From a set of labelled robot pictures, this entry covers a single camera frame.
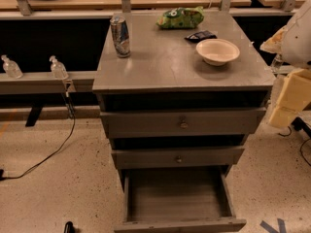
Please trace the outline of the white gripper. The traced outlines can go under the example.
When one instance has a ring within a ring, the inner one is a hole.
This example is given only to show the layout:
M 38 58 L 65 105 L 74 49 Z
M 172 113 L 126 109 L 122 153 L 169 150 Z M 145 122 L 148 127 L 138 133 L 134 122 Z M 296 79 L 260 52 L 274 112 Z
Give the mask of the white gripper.
M 284 78 L 281 93 L 269 119 L 273 127 L 288 127 L 311 103 L 311 71 L 297 69 Z

